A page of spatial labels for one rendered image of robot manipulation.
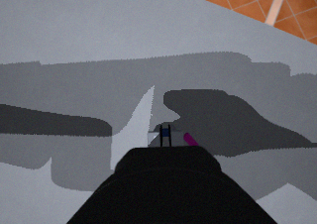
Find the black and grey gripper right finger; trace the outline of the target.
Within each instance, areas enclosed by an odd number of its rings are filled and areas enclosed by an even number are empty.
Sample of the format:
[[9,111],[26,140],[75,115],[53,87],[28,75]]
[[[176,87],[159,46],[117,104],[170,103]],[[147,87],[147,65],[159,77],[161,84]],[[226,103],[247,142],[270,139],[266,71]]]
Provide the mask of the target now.
[[168,125],[169,146],[184,146],[183,131],[177,130],[173,124]]

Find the small magenta block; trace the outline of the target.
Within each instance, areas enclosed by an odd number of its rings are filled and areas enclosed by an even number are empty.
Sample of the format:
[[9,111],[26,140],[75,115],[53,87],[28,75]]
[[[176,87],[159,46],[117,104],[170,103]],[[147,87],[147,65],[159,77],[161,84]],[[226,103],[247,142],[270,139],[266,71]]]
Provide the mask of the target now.
[[198,143],[188,133],[184,134],[183,137],[189,146],[198,146]]

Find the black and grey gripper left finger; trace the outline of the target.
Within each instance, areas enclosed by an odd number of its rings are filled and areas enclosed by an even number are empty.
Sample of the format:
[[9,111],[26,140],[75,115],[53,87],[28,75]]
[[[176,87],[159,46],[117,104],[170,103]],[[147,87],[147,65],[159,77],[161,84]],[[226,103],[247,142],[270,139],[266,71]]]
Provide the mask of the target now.
[[162,125],[156,125],[153,131],[148,131],[148,147],[162,147]]

